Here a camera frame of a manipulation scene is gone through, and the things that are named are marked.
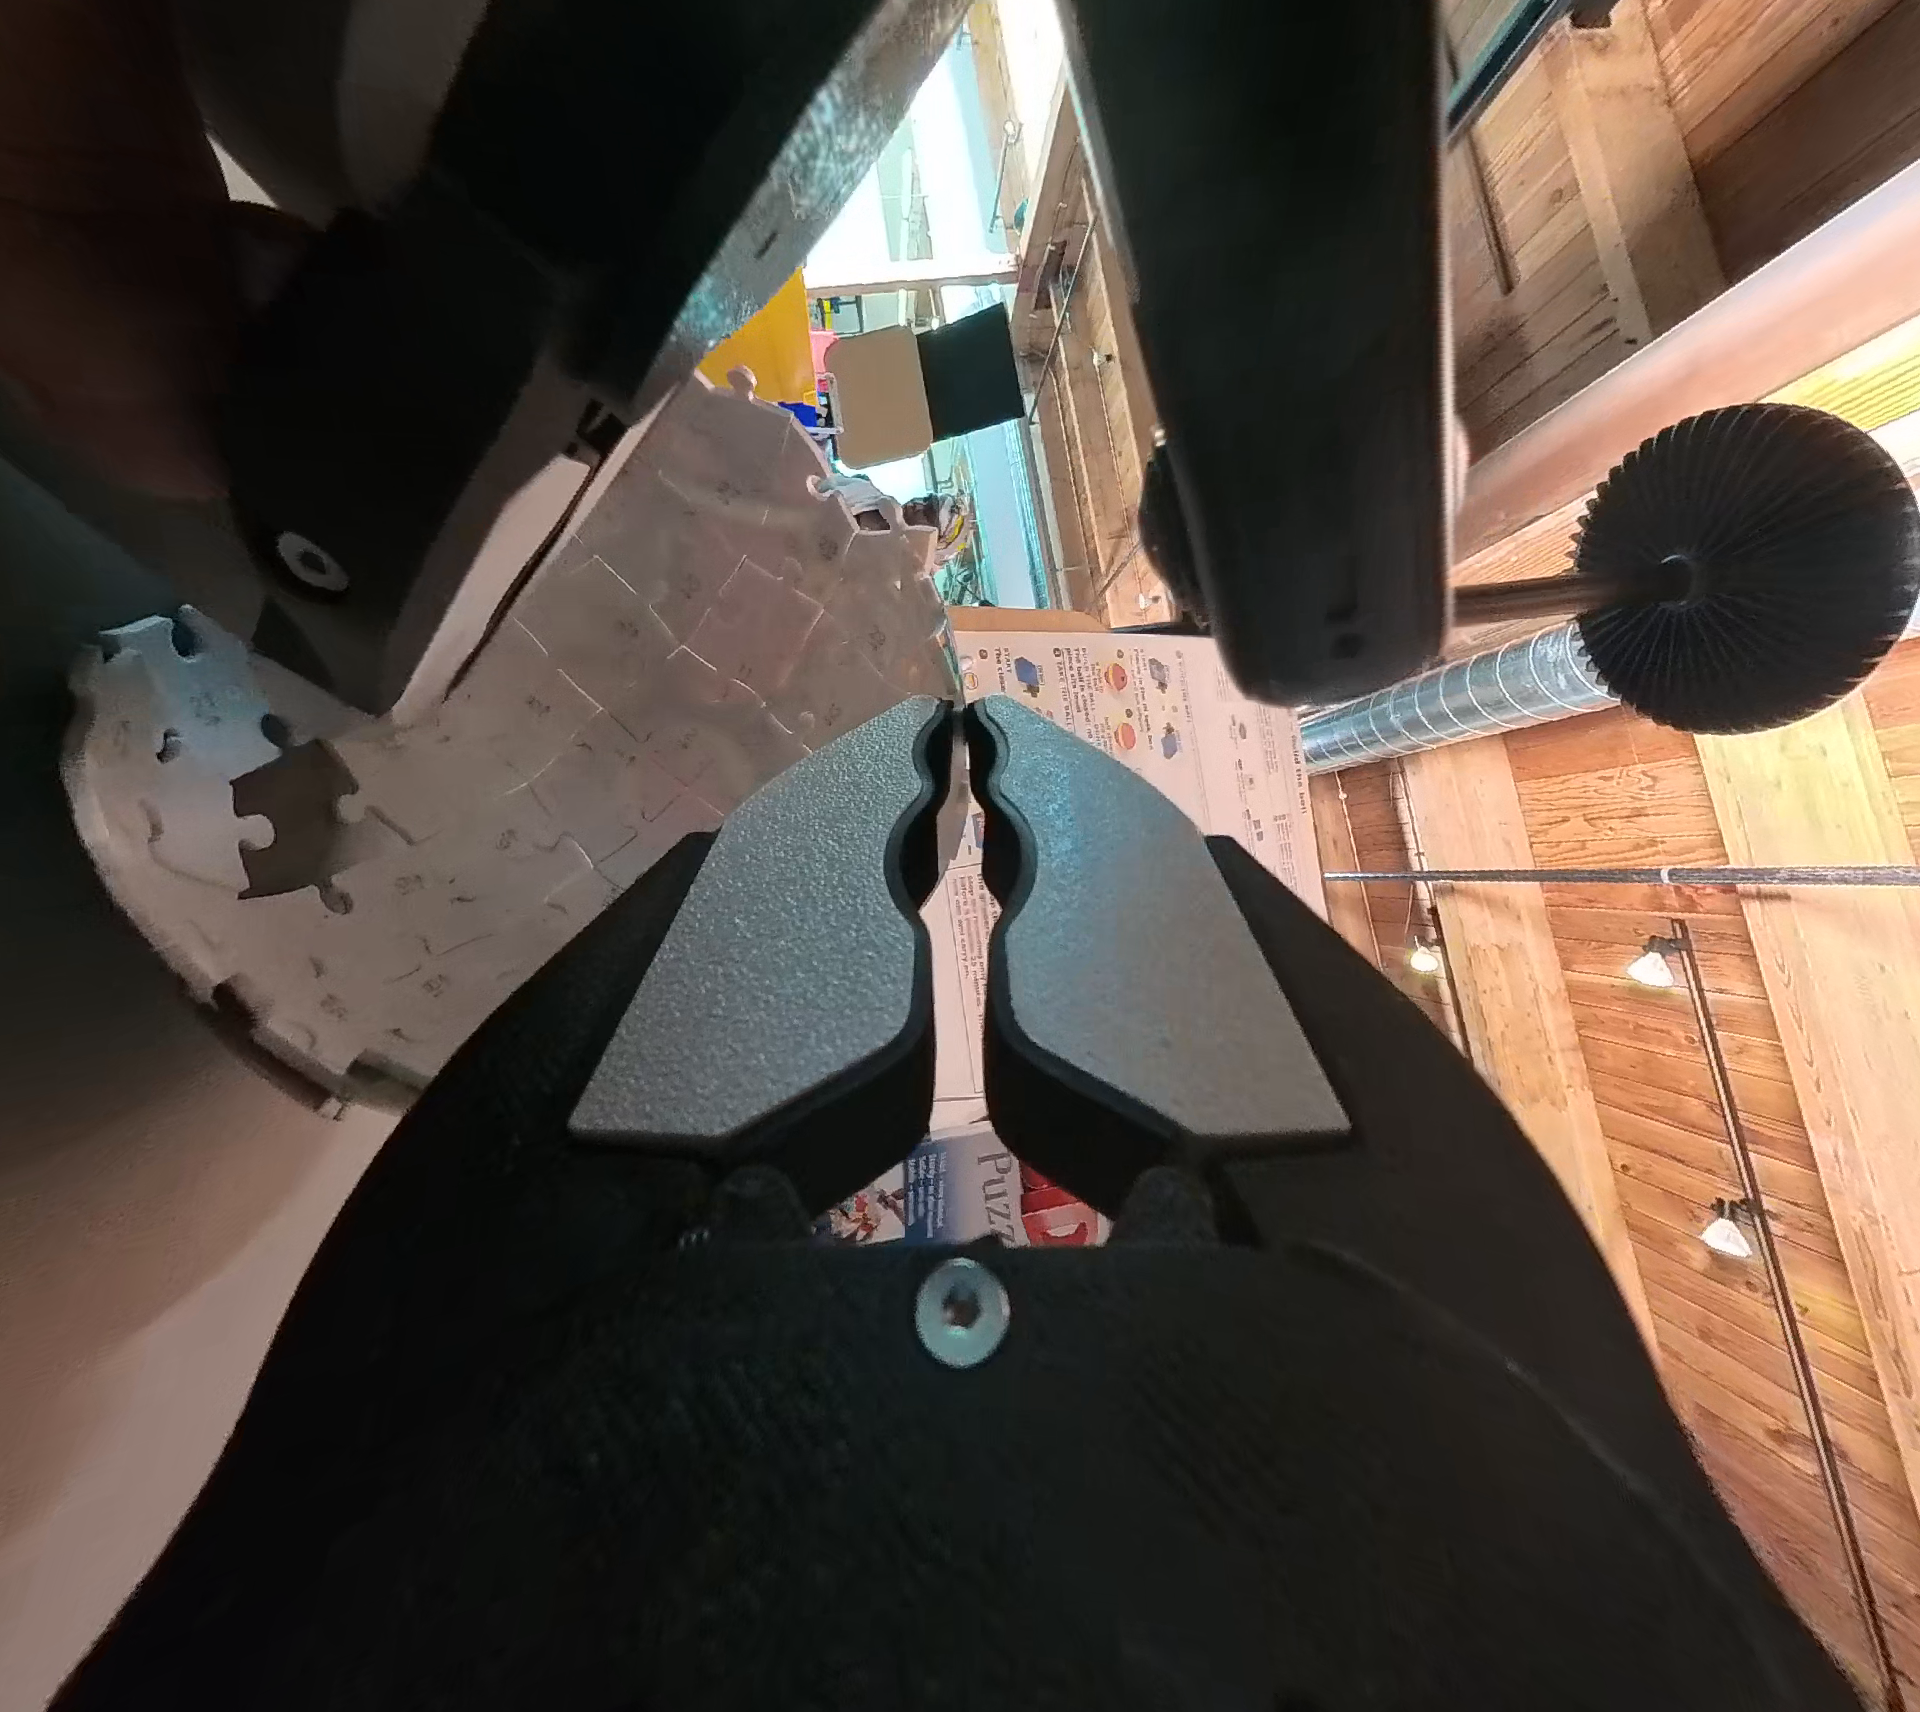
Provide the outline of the partly built puzzle ball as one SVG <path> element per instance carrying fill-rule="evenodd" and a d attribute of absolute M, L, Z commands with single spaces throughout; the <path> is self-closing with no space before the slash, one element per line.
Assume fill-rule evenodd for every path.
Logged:
<path fill-rule="evenodd" d="M 195 1000 L 406 1110 L 684 838 L 958 695 L 925 549 L 748 375 L 698 379 L 440 697 L 369 717 L 191 608 L 109 631 L 73 672 L 73 824 Z"/>

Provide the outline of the black table lamp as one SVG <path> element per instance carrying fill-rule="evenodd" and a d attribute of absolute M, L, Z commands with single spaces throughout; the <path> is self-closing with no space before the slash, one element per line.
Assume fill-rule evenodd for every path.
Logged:
<path fill-rule="evenodd" d="M 1851 422 L 1796 403 L 1687 418 L 1582 508 L 1571 570 L 1455 583 L 1453 625 L 1566 617 L 1597 685 L 1735 738 L 1857 692 L 1918 607 L 1918 497 Z"/>

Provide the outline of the person's left hand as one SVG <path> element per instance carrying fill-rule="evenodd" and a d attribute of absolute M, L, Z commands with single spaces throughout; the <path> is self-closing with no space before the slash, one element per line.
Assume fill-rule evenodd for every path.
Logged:
<path fill-rule="evenodd" d="M 234 200 L 167 0 L 2 0 L 2 400 L 159 500 L 222 500 L 238 330 L 315 232 Z"/>

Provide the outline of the colourful puzzle box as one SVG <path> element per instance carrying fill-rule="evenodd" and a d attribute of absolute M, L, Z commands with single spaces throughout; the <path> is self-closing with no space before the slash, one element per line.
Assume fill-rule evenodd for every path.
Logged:
<path fill-rule="evenodd" d="M 1089 1248 L 1109 1221 L 1018 1159 L 987 1125 L 927 1138 L 904 1163 L 834 1205 L 818 1245 Z"/>

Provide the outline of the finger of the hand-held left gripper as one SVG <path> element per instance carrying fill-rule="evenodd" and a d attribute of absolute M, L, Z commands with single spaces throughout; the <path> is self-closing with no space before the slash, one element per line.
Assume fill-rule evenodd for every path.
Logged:
<path fill-rule="evenodd" d="M 668 339 L 636 386 L 633 422 L 745 329 L 804 271 L 879 164 L 972 0 L 879 0 L 826 79 L 804 96 L 741 211 L 707 257 Z"/>

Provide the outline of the silver ventilation duct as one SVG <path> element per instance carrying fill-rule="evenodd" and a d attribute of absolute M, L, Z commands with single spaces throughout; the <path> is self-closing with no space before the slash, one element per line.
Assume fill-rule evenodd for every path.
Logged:
<path fill-rule="evenodd" d="M 1339 774 L 1618 708 L 1573 624 L 1321 708 L 1300 725 L 1309 774 Z"/>

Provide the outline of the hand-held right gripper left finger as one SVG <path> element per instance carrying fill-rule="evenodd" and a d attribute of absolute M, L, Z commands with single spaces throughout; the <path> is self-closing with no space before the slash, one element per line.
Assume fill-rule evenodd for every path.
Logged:
<path fill-rule="evenodd" d="M 575 1100 L 575 1139 L 776 1171 L 809 1216 L 914 1152 L 954 724 L 950 702 L 904 697 L 729 815 Z"/>

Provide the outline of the black square panel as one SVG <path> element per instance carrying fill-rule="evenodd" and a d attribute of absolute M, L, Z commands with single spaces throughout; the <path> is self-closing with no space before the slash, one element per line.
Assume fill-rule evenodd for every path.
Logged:
<path fill-rule="evenodd" d="M 982 305 L 918 335 L 932 442 L 970 436 L 1026 418 L 1020 364 L 1004 304 Z"/>

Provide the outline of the thin steel tension rod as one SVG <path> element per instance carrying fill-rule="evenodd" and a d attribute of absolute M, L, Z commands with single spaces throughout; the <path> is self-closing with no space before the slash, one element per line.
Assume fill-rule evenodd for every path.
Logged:
<path fill-rule="evenodd" d="M 1605 864 L 1325 870 L 1323 884 L 1593 884 L 1648 889 L 1918 889 L 1918 864 Z"/>

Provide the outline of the yellow plastic bin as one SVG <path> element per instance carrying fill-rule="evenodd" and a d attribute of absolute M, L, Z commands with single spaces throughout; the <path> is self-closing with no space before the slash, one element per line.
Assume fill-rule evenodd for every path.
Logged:
<path fill-rule="evenodd" d="M 811 357 L 811 315 L 804 271 L 793 272 L 755 315 L 729 335 L 702 362 L 700 375 L 729 386 L 733 371 L 755 379 L 755 399 L 772 403 L 811 403 L 818 371 Z"/>

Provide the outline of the tan square panel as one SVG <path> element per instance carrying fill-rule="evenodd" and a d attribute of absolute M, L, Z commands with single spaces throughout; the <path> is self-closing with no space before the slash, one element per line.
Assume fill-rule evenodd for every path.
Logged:
<path fill-rule="evenodd" d="M 826 353 L 836 457 L 851 474 L 919 460 L 933 442 L 919 337 L 887 326 L 836 337 Z"/>

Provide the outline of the white instruction sheet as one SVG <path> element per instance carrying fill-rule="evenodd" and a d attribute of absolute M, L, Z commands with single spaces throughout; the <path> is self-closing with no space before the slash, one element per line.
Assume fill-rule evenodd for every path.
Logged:
<path fill-rule="evenodd" d="M 1323 914 L 1323 861 L 1297 721 L 1240 695 L 1211 643 L 1180 633 L 954 633 L 962 695 L 1007 695 L 1166 796 L 1204 835 L 1234 838 Z M 923 921 L 933 960 L 937 1098 L 932 1138 L 987 1125 L 982 1029 L 995 900 L 982 879 L 983 820 L 954 760 L 947 859 Z"/>

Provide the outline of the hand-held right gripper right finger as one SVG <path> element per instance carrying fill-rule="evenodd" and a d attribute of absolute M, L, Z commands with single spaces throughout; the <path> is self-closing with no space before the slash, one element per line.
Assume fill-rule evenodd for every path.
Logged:
<path fill-rule="evenodd" d="M 1007 695 L 968 706 L 997 917 L 983 1095 L 1001 1139 L 1100 1216 L 1353 1134 L 1208 838 L 1107 752 Z"/>

